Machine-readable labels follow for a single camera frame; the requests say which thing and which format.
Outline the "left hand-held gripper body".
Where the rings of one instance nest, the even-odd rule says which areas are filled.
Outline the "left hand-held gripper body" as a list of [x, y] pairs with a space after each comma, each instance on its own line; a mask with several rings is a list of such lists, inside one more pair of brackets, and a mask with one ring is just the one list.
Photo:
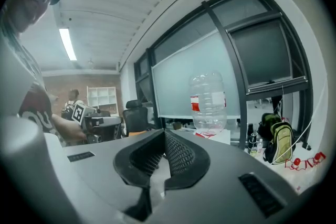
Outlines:
[[89, 144], [105, 142], [103, 132], [122, 123], [119, 116], [103, 116], [99, 109], [82, 103], [75, 104], [72, 119], [80, 125]]

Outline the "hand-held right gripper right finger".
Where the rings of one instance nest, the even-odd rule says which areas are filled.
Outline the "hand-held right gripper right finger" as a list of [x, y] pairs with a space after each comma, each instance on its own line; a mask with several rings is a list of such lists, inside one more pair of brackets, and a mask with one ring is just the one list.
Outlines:
[[207, 173], [211, 159], [199, 145], [166, 130], [165, 156], [169, 163], [170, 178], [165, 190], [180, 190], [194, 186]]

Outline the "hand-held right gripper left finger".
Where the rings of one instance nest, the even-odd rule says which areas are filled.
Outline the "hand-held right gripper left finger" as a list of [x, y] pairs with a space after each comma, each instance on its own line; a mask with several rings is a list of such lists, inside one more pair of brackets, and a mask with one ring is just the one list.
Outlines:
[[118, 151], [113, 160], [114, 169], [126, 184], [149, 189], [150, 178], [164, 153], [164, 130], [157, 130]]

